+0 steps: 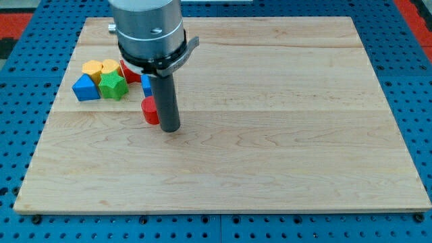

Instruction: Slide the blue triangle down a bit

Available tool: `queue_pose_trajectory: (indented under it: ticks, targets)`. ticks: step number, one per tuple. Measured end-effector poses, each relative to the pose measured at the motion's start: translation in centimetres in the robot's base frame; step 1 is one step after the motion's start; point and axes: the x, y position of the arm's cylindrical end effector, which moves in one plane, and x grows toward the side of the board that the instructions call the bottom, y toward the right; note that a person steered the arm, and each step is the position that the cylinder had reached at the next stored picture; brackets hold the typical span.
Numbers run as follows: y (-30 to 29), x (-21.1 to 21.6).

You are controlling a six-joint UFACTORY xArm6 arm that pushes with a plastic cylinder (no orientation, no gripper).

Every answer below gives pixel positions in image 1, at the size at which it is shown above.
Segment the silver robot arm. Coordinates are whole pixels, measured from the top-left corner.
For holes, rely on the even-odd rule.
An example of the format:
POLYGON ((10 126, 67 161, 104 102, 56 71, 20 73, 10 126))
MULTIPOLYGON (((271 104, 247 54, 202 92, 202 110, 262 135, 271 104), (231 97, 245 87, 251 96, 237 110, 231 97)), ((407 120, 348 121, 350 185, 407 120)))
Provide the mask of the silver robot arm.
POLYGON ((186 37, 179 0, 109 0, 109 5, 121 56, 133 72, 169 76, 199 46, 199 37, 186 37))

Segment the red block behind arm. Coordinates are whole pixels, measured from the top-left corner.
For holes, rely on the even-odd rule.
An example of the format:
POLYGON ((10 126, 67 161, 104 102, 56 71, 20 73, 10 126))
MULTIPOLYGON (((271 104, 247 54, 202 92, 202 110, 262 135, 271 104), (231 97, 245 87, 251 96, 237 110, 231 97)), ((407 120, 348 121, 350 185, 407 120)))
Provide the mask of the red block behind arm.
POLYGON ((121 70, 124 75, 124 78, 128 84, 134 82, 141 82, 141 75, 132 72, 124 63, 124 60, 120 60, 121 70))

